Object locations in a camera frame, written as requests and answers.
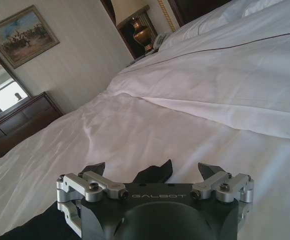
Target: wooden dresser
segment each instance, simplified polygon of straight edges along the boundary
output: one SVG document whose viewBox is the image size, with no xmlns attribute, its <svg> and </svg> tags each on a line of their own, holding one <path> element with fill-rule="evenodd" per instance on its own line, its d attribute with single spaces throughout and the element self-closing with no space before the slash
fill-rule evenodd
<svg viewBox="0 0 290 240">
<path fill-rule="evenodd" d="M 62 115 L 46 92 L 13 109 L 0 119 L 0 158 Z"/>
</svg>

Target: white pillow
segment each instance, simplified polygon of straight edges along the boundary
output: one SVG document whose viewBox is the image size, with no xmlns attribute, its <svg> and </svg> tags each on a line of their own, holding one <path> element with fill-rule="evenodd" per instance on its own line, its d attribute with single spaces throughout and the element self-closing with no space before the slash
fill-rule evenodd
<svg viewBox="0 0 290 240">
<path fill-rule="evenodd" d="M 274 4 L 278 4 L 281 1 L 283 1 L 283 0 L 256 0 L 254 2 L 251 2 L 247 6 L 247 8 L 243 14 L 243 17 L 246 17 L 246 16 L 251 15 L 253 13 L 256 13 L 260 10 L 268 8 Z"/>
<path fill-rule="evenodd" d="M 160 46 L 159 50 L 165 50 L 184 40 L 196 37 L 237 19 L 242 15 L 252 0 L 232 0 L 227 4 L 187 23 L 172 33 Z"/>
</svg>

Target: framed painting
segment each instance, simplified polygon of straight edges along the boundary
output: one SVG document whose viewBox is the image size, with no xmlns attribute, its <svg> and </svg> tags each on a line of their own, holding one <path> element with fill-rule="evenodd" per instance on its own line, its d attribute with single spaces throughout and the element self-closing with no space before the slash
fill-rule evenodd
<svg viewBox="0 0 290 240">
<path fill-rule="evenodd" d="M 34 5 L 0 21 L 0 52 L 14 69 L 58 43 Z"/>
</svg>

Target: silver metal bracket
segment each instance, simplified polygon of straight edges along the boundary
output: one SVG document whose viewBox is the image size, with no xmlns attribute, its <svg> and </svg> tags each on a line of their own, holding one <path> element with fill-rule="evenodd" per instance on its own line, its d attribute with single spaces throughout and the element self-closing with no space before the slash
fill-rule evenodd
<svg viewBox="0 0 290 240">
<path fill-rule="evenodd" d="M 200 183 L 192 185 L 192 196 L 197 200 L 209 199 L 215 191 L 216 199 L 223 203 L 238 200 L 238 229 L 245 222 L 246 214 L 252 208 L 254 180 L 251 176 L 239 173 L 231 177 L 230 173 L 219 171 Z"/>
<path fill-rule="evenodd" d="M 126 199 L 128 192 L 123 183 L 113 182 L 93 172 L 87 171 L 77 176 L 73 173 L 61 175 L 56 181 L 57 208 L 64 212 L 66 223 L 82 237 L 82 223 L 73 200 L 85 198 L 95 203 L 102 199 L 104 193 L 110 199 Z"/>
</svg>

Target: white wall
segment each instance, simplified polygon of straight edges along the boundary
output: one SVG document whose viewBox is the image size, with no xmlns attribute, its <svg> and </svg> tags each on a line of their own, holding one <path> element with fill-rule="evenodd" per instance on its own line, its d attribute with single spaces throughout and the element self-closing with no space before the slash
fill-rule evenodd
<svg viewBox="0 0 290 240">
<path fill-rule="evenodd" d="M 147 14 L 151 20 L 151 22 L 154 25 L 154 28 L 157 31 L 157 34 L 162 33 L 169 33 L 171 32 L 170 26 L 168 22 L 166 21 L 166 18 L 162 12 L 162 9 L 158 3 L 157 0 L 146 0 L 149 5 L 149 10 L 147 11 Z M 180 25 L 178 24 L 176 17 L 171 9 L 171 6 L 169 4 L 168 0 L 163 0 L 164 6 L 168 12 L 168 15 L 175 27 L 175 29 L 178 29 Z"/>
<path fill-rule="evenodd" d="M 60 41 L 14 70 L 66 113 L 93 99 L 132 56 L 99 0 L 0 0 L 0 20 L 35 5 Z"/>
</svg>

